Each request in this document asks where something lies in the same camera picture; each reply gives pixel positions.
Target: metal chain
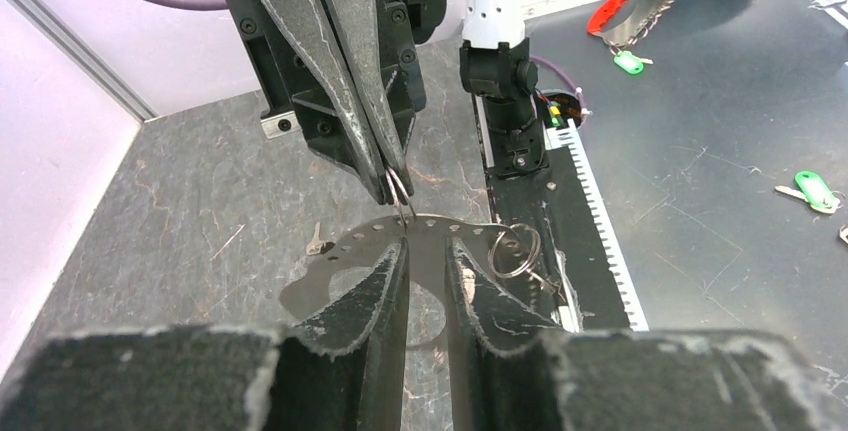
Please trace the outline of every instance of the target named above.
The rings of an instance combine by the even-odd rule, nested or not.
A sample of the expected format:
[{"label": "metal chain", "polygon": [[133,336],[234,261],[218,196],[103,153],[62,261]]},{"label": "metal chain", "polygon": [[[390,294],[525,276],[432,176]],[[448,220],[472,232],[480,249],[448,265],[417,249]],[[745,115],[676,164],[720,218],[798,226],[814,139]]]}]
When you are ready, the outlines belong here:
[{"label": "metal chain", "polygon": [[654,29],[654,26],[657,25],[657,22],[659,21],[663,13],[665,13],[669,10],[669,8],[671,8],[672,4],[674,4],[674,0],[665,0],[663,4],[659,8],[657,8],[656,12],[654,12],[651,16],[645,18],[641,23],[639,23],[639,29],[641,31],[636,33],[635,36],[631,36],[630,39],[627,40],[627,44],[624,46],[619,47],[610,44],[610,52],[613,55],[617,55],[621,51],[635,45],[640,40],[645,39],[648,36],[648,33],[650,33],[651,30]]}]

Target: green key fob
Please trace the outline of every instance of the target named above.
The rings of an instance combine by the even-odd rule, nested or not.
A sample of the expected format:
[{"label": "green key fob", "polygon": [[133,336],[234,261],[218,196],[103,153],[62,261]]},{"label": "green key fob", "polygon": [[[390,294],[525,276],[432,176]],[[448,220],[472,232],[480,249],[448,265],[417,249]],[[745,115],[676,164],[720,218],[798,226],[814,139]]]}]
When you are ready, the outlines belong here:
[{"label": "green key fob", "polygon": [[645,63],[636,56],[633,56],[633,53],[630,51],[619,51],[612,60],[619,68],[630,74],[639,74],[645,69]]},{"label": "green key fob", "polygon": [[832,208],[839,204],[839,200],[833,195],[833,191],[827,187],[821,176],[812,171],[801,171],[795,175],[795,182],[810,206],[814,208]]}]

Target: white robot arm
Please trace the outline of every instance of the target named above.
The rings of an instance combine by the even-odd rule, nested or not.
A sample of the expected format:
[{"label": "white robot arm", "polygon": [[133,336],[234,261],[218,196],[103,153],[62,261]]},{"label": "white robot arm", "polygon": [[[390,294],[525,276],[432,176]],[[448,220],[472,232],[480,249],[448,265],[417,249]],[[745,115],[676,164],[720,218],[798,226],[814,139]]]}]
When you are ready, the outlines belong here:
[{"label": "white robot arm", "polygon": [[524,41],[521,0],[466,0],[462,39],[478,49],[513,48]]}]

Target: black mount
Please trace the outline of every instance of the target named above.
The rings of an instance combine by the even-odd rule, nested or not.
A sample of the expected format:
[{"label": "black mount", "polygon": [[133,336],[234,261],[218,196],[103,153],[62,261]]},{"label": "black mount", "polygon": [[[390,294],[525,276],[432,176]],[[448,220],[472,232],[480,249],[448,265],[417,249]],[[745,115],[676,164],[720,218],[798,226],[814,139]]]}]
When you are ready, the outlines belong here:
[{"label": "black mount", "polygon": [[459,72],[462,87],[483,98],[494,175],[509,179],[546,167],[544,123],[532,99],[539,76],[530,61],[530,40],[514,48],[500,43],[497,50],[473,48],[466,41]]},{"label": "black mount", "polygon": [[[343,168],[355,169],[349,139],[327,92],[277,29],[260,0],[226,1],[269,104],[262,118],[294,111],[309,149]],[[377,3],[383,83],[405,149],[415,113],[427,103],[415,45],[427,41],[442,22],[447,0]]]}]

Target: white wall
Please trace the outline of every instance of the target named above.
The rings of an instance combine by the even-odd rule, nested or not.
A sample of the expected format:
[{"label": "white wall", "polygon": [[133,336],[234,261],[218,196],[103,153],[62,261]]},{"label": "white wall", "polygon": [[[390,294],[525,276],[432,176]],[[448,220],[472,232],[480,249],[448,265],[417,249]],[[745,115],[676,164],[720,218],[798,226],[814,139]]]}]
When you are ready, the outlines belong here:
[{"label": "white wall", "polygon": [[0,377],[138,124],[0,0]]},{"label": "white wall", "polygon": [[[259,87],[226,11],[177,11],[138,0],[43,1],[158,114]],[[448,6],[437,39],[458,31],[465,0]]]}]

